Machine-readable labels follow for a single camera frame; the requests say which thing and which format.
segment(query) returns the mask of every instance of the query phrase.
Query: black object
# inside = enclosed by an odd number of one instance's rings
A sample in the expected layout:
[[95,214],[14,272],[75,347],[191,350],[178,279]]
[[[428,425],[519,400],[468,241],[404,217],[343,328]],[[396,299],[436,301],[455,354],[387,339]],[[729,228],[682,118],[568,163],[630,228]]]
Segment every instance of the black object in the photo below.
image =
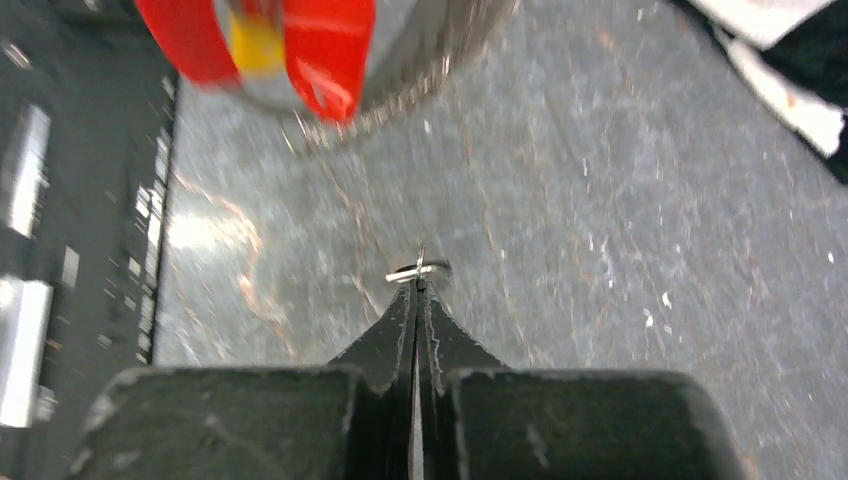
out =
[[0,275],[54,288],[39,378],[54,410],[0,428],[0,478],[57,480],[97,394],[150,359],[177,76],[146,32],[81,29],[46,0],[0,11],[0,43],[29,62],[0,53],[0,153],[21,109],[50,118],[32,238],[2,231]]
[[688,377],[512,371],[427,280],[323,367],[122,373],[70,478],[406,479],[416,373],[428,480],[744,478]]

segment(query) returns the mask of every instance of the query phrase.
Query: gray floor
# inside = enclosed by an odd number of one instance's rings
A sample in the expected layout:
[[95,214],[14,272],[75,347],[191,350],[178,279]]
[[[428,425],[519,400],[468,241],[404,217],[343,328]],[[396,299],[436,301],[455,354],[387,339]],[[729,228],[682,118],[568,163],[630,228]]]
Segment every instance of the gray floor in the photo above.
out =
[[424,242],[511,366],[688,372],[751,478],[844,478],[848,190],[667,4],[525,0],[432,101],[287,152],[183,91],[158,364],[324,362]]

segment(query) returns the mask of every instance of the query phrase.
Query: black mat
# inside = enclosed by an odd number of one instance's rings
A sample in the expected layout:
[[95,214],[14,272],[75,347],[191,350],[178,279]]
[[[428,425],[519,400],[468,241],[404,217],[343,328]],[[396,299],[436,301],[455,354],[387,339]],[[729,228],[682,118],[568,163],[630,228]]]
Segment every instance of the black mat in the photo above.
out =
[[[57,400],[19,435],[26,461],[3,473],[50,480],[64,476],[97,393],[149,361],[176,77],[137,28],[70,26],[14,0],[0,10],[0,38],[33,65],[0,57],[0,141],[26,105],[51,118],[32,274],[56,287],[41,385]],[[80,258],[73,288],[59,283],[66,248]]]

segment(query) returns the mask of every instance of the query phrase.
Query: red object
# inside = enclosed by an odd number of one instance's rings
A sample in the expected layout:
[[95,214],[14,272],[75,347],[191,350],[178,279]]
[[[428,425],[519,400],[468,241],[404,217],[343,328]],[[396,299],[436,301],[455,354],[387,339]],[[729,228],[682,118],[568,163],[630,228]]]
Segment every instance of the red object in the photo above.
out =
[[136,0],[156,42],[200,86],[240,83],[212,0]]
[[376,0],[283,0],[286,70],[319,117],[356,112],[376,17]]

